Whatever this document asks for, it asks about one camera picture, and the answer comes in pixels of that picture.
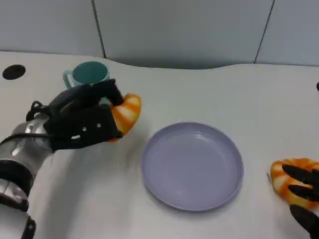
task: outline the white table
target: white table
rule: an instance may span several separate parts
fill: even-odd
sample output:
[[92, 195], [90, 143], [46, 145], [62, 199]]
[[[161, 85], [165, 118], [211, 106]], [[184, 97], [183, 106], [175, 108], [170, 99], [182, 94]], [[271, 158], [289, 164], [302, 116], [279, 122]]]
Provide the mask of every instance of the white table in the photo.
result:
[[[118, 143], [59, 151], [45, 162], [30, 195], [36, 239], [309, 238], [266, 173], [277, 159], [319, 159], [319, 68], [152, 69], [93, 57], [1, 52], [0, 71], [11, 64], [26, 67], [22, 78], [0, 80], [1, 138], [24, 121], [33, 100], [47, 104], [64, 89], [63, 71], [89, 60], [106, 63], [123, 94], [142, 97], [142, 114]], [[145, 190], [140, 159], [146, 141], [181, 121], [212, 125], [238, 146], [243, 187], [226, 206], [190, 214]]]

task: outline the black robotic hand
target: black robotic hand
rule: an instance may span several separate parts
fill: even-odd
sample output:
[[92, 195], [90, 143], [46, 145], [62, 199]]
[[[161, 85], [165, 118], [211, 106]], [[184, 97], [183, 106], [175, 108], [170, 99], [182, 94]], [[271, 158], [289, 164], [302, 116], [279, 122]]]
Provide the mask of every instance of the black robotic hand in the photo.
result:
[[[319, 202], [319, 171], [309, 172], [292, 165], [283, 165], [283, 170], [292, 178], [309, 184], [313, 188], [307, 188], [300, 185], [289, 185], [289, 190], [295, 195], [305, 198], [309, 201]], [[319, 217], [307, 209], [290, 205], [290, 212], [296, 221], [310, 234], [312, 239], [319, 239]]]

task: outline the robotic hand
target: robotic hand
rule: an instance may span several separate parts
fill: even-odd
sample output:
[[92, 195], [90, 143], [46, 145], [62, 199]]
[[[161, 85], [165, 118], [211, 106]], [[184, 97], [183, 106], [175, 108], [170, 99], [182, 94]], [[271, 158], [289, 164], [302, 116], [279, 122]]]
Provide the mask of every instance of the robotic hand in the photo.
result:
[[123, 103], [115, 80], [81, 85], [59, 94], [49, 105], [33, 102], [26, 122], [0, 143], [0, 234], [31, 239], [35, 221], [28, 196], [44, 160], [59, 149], [77, 149], [122, 137], [111, 109]]
[[[283, 170], [292, 178], [309, 184], [313, 188], [307, 188], [300, 185], [289, 185], [289, 190], [302, 198], [310, 201], [319, 202], [319, 171], [312, 170], [309, 172], [292, 165], [283, 165]], [[296, 221], [310, 234], [312, 239], [319, 239], [319, 217], [297, 205], [290, 205], [290, 211]]]

